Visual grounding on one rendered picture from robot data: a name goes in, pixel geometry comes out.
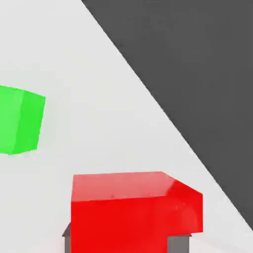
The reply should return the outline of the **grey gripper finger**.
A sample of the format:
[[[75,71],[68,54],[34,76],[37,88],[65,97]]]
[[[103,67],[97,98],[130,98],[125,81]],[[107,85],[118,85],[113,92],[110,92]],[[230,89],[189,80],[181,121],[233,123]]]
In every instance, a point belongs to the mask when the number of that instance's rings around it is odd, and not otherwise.
[[[167,241],[167,253],[189,253],[191,234],[169,236]]]

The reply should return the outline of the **small red cube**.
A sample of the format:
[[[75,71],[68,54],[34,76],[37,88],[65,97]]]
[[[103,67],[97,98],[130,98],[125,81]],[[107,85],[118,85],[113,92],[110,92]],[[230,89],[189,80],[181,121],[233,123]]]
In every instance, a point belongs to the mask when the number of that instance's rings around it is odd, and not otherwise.
[[[167,253],[203,231],[203,195],[161,171],[74,175],[71,253]]]

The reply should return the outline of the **small green cube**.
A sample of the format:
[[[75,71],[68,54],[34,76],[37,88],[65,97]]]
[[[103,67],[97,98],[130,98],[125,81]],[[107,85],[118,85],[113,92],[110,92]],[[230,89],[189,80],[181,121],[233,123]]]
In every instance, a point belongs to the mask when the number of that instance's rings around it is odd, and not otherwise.
[[[36,150],[45,97],[0,85],[0,154]]]

